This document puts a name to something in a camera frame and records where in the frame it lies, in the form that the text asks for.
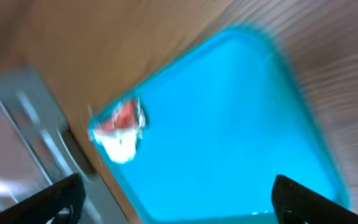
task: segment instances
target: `table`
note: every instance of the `table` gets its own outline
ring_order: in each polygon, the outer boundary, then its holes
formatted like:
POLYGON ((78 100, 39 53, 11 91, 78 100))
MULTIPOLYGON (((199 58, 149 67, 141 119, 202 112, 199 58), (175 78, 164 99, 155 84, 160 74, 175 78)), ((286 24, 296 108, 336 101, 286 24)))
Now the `table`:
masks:
POLYGON ((91 113, 233 22, 264 28, 288 53, 358 213, 358 1, 35 0, 8 54, 37 67, 92 165, 135 217, 88 141, 91 113))

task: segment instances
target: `plastic wrapper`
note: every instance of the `plastic wrapper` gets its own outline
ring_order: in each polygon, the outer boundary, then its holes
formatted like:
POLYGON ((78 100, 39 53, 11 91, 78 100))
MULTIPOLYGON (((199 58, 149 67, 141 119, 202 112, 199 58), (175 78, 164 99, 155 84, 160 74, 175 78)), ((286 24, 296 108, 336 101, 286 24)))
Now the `plastic wrapper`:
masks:
POLYGON ((105 148, 113 162, 123 164, 135 157, 144 126, 145 116, 139 99, 130 98, 119 103, 108 119, 96 124, 90 136, 105 148))

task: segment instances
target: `blue tray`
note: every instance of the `blue tray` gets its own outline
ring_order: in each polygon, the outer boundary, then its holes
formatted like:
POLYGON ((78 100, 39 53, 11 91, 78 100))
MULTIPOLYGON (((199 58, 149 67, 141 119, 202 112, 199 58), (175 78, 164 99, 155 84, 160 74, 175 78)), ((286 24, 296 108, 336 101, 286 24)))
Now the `blue tray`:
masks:
POLYGON ((135 159, 115 164, 94 143, 146 223, 276 223, 277 174, 347 208, 291 76, 263 34, 229 28, 111 103, 89 128, 123 98, 140 97, 149 126, 135 159))

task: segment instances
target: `wood grain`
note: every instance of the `wood grain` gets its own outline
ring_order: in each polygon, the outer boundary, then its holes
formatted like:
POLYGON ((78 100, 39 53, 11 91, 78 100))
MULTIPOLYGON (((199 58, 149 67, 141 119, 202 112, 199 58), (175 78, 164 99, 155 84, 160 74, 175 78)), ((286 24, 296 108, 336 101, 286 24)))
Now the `wood grain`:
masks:
POLYGON ((358 1, 34 0, 11 48, 35 64, 85 154, 135 215, 88 141, 99 111, 228 24, 258 26, 287 53, 351 189, 358 213, 358 1))

